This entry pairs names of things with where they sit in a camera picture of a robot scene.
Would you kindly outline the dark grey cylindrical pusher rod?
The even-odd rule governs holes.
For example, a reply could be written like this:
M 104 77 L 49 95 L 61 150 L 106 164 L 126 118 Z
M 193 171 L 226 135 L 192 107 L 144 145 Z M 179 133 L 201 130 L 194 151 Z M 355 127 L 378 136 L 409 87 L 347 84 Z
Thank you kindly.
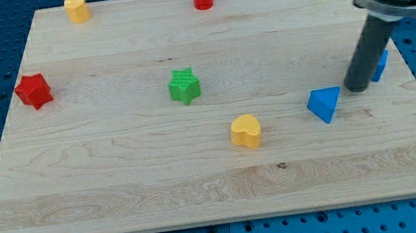
M 396 21 L 368 15 L 351 58 L 344 85 L 351 92 L 361 93 L 369 86 L 374 72 L 393 33 Z

